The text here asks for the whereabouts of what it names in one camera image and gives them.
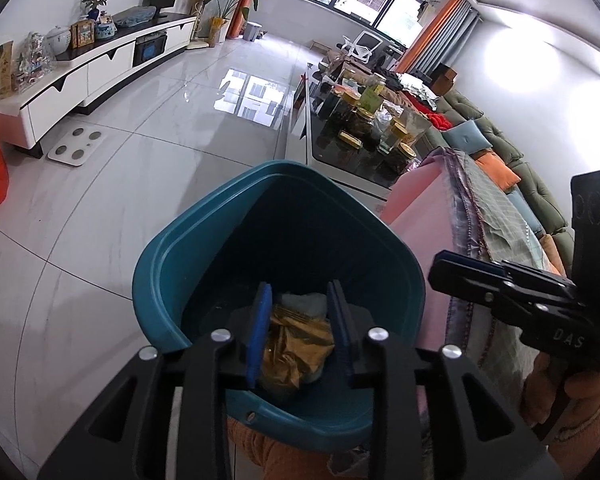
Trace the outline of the orange cushion far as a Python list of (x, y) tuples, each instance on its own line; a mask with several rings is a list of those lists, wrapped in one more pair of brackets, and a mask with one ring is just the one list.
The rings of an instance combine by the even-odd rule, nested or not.
[(475, 159), (475, 162), (503, 192), (508, 192), (521, 181), (518, 174), (515, 174), (509, 166), (506, 166), (505, 162), (494, 151), (484, 151)]

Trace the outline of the gold foil wrapper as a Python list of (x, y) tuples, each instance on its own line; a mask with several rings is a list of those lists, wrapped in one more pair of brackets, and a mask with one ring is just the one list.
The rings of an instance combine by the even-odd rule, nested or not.
[(273, 391), (299, 389), (321, 377), (335, 348), (329, 320), (276, 306), (270, 317), (260, 382)]

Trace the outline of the orange cushion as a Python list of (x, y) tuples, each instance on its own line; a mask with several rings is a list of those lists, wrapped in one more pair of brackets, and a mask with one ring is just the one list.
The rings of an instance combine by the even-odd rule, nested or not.
[(515, 174), (509, 166), (506, 166), (505, 162), (494, 151), (484, 151), (475, 159), (475, 162), (503, 192), (508, 192), (521, 181), (518, 174)]
[(567, 272), (562, 258), (560, 258), (558, 248), (554, 242), (554, 238), (550, 234), (545, 234), (540, 238), (540, 244), (547, 256), (548, 262), (550, 263), (550, 270), (555, 274), (561, 275), (563, 278), (567, 276)]

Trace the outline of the orange cushion near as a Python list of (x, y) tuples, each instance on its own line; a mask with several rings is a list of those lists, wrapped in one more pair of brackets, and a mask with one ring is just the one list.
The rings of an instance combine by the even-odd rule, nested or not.
[(567, 272), (562, 258), (560, 258), (558, 248), (554, 242), (554, 238), (550, 234), (545, 234), (540, 238), (540, 244), (547, 256), (548, 262), (550, 263), (550, 270), (555, 274), (561, 275), (563, 278), (567, 276)]

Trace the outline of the green brown sectional sofa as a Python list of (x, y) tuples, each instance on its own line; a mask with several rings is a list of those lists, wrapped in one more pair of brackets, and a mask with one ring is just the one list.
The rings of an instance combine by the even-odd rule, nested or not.
[[(408, 99), (400, 93), (401, 101), (411, 108), (415, 108)], [(418, 99), (424, 105), (427, 105), (430, 110), (444, 115), (455, 126), (462, 122), (473, 120), (482, 134), (491, 142), (492, 148), (484, 151), (494, 151), (509, 166), (515, 174), (521, 178), (521, 181), (515, 186), (524, 196), (524, 199), (531, 207), (534, 214), (540, 220), (546, 234), (550, 234), (554, 238), (557, 245), (560, 258), (565, 266), (567, 275), (571, 273), (574, 251), (573, 235), (570, 232), (568, 221), (559, 209), (555, 197), (552, 195), (546, 184), (542, 181), (536, 171), (524, 159), (524, 153), (518, 150), (516, 146), (510, 142), (492, 120), (479, 110), (473, 102), (470, 102), (466, 96), (463, 96), (456, 90), (450, 90), (434, 103), (428, 104), (425, 101)], [(431, 125), (426, 132), (419, 137), (415, 143), (415, 151), (420, 157), (426, 157), (431, 151), (442, 146), (448, 146), (442, 132)], [(470, 155), (476, 159), (484, 151)]]

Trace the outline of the white bathroom scale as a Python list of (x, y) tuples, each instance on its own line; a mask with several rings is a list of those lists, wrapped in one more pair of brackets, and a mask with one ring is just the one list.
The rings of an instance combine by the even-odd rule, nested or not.
[(99, 149), (106, 137), (100, 129), (75, 128), (60, 138), (46, 157), (66, 166), (79, 167)]

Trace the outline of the white ceramic jar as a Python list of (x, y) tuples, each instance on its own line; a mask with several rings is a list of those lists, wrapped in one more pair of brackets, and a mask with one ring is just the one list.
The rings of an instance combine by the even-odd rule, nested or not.
[(52, 49), (53, 55), (61, 55), (71, 46), (71, 29), (69, 27), (56, 26), (47, 33), (46, 41)]

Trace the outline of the wooden picture frame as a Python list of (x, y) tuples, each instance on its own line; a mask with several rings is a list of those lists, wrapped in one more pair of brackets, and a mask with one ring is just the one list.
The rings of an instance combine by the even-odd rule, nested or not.
[(95, 42), (95, 22), (87, 18), (71, 25), (71, 49), (81, 49)]

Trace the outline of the white black TV cabinet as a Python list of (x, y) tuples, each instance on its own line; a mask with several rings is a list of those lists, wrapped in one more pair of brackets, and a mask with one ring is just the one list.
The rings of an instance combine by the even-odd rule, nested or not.
[(183, 53), (197, 19), (167, 13), (114, 38), (63, 53), (56, 68), (23, 92), (0, 100), (0, 140), (36, 158), (41, 141), (70, 113), (91, 114), (138, 77)]

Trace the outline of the red cloth on sofa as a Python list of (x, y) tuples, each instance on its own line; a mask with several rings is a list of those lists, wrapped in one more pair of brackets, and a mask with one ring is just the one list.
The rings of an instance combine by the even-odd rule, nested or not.
[(438, 130), (446, 131), (454, 127), (448, 118), (442, 114), (430, 110), (427, 105), (419, 102), (419, 100), (412, 96), (411, 93), (405, 92), (404, 96), (408, 99), (408, 102), (410, 102), (420, 114), (424, 115), (431, 122), (431, 125), (436, 127)]

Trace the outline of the blue cushion far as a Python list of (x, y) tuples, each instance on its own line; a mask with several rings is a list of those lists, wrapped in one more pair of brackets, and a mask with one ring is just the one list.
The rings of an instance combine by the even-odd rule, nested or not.
[(473, 120), (462, 122), (449, 130), (443, 131), (442, 136), (451, 148), (468, 155), (492, 148), (491, 142), (482, 134)]

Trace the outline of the patterned tablecloth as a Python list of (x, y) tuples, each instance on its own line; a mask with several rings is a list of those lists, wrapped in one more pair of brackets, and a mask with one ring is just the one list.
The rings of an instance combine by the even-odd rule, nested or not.
[[(411, 249), (424, 271), (450, 250), (485, 262), (507, 260), (539, 270), (550, 266), (538, 238), (506, 194), (468, 155), (437, 148), (391, 190), (380, 218)], [(483, 306), (426, 290), (420, 348), (460, 347), (513, 405), (531, 373), (534, 350), (516, 328)]]

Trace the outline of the black glass coffee table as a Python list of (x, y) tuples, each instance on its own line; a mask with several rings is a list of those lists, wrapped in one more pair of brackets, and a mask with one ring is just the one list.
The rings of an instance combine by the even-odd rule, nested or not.
[(294, 104), (287, 115), (284, 159), (300, 162), (332, 179), (359, 200), (388, 200), (396, 181), (417, 167), (419, 157), (404, 143), (384, 151), (374, 120), (357, 107), (346, 119), (322, 115), (322, 108), (336, 101), (337, 93), (323, 90), (306, 66), (294, 90)]

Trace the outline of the tall green potted plant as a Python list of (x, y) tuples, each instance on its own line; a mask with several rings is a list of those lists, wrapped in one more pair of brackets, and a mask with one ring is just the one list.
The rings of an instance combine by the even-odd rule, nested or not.
[(210, 20), (208, 35), (208, 45), (210, 48), (216, 47), (222, 38), (226, 37), (227, 29), (230, 27), (230, 20), (234, 14), (234, 7), (238, 0), (206, 0), (206, 3), (215, 3), (218, 7)]

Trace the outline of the small white trash can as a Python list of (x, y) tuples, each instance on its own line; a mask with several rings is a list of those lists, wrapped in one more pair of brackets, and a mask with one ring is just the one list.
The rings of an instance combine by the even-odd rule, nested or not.
[(260, 34), (262, 25), (257, 22), (249, 21), (245, 24), (242, 30), (242, 39), (245, 41), (253, 42)]

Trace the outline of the white office chair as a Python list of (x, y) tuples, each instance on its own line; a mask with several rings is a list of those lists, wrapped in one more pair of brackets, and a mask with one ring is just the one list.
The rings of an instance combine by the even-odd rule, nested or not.
[(362, 63), (370, 62), (370, 58), (376, 49), (384, 42), (379, 36), (363, 30), (354, 39), (343, 36), (341, 50), (350, 58)]

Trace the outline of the teal trash bin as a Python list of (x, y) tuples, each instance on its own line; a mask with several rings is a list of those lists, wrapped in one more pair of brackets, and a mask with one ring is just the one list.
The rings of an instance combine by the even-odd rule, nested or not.
[(417, 340), (426, 286), (408, 247), (329, 178), (266, 162), (188, 208), (145, 247), (132, 279), (137, 321), (161, 351), (189, 347), (249, 307), (261, 284), (275, 298), (338, 282), (375, 325)]

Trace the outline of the blue cushion near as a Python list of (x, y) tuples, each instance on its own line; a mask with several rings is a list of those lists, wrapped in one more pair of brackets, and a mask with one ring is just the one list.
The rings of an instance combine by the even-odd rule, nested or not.
[(524, 196), (521, 194), (518, 188), (513, 188), (507, 194), (507, 198), (522, 215), (522, 218), (524, 218), (524, 221), (527, 222), (529, 228), (534, 233), (534, 235), (537, 238), (542, 238), (546, 234), (546, 232), (540, 220), (534, 214), (531, 207), (528, 205), (528, 203), (524, 199)]

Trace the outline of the orange grey curtain right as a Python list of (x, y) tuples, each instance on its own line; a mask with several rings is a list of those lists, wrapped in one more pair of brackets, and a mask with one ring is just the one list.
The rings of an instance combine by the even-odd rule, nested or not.
[(468, 0), (448, 0), (419, 33), (394, 71), (431, 75), (440, 65), (450, 65), (475, 30), (478, 10)]

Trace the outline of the blue cushion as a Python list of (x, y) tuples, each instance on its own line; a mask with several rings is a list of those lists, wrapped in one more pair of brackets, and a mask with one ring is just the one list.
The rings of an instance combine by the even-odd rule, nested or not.
[(451, 148), (468, 155), (492, 148), (491, 142), (482, 134), (473, 120), (462, 122), (449, 130), (443, 131), (442, 136)]
[(546, 232), (540, 220), (534, 214), (531, 207), (528, 205), (528, 203), (524, 199), (524, 196), (521, 194), (518, 188), (513, 188), (507, 194), (507, 198), (522, 215), (522, 218), (524, 218), (524, 221), (527, 222), (529, 228), (534, 233), (534, 235), (537, 238), (542, 238), (546, 234)]

